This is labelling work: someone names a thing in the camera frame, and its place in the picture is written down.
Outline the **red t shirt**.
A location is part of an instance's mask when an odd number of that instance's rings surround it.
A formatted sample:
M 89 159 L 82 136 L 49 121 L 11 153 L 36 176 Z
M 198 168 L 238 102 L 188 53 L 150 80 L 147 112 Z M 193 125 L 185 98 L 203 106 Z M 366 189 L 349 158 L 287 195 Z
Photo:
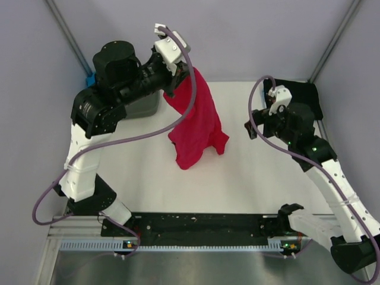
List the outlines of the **red t shirt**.
M 197 69 L 194 69 L 194 72 L 197 94 L 193 108 L 168 134 L 169 140 L 175 146 L 176 163 L 182 170 L 196 164 L 208 147 L 213 147 L 218 155 L 224 154 L 229 140 L 229 136 L 222 130 L 206 80 Z

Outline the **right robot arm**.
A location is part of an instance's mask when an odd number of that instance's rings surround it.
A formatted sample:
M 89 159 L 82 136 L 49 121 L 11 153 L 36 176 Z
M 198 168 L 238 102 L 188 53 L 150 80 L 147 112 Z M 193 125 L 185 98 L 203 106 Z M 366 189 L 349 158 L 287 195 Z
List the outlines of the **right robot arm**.
M 280 105 L 269 109 L 250 110 L 245 123 L 251 139 L 265 142 L 277 137 L 287 144 L 283 149 L 316 185 L 337 225 L 321 220 L 299 204 L 285 204 L 278 211 L 277 228 L 284 235 L 301 232 L 330 251 L 338 267 L 347 274 L 375 264 L 379 275 L 379 222 L 349 184 L 335 151 L 329 142 L 315 135 L 314 113 L 305 104 Z

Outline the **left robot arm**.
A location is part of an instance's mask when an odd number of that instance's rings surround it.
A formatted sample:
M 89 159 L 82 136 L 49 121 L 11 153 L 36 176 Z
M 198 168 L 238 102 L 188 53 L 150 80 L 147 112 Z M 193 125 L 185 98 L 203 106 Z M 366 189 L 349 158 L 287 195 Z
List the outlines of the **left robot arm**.
M 93 56 L 95 82 L 74 99 L 67 172 L 54 186 L 57 194 L 68 198 L 75 215 L 102 213 L 115 221 L 115 230 L 124 236 L 133 232 L 135 222 L 97 173 L 103 144 L 127 117 L 128 105 L 160 90 L 173 94 L 189 74 L 181 50 L 170 38 L 156 41 L 151 51 L 142 64 L 130 42 L 114 41 Z

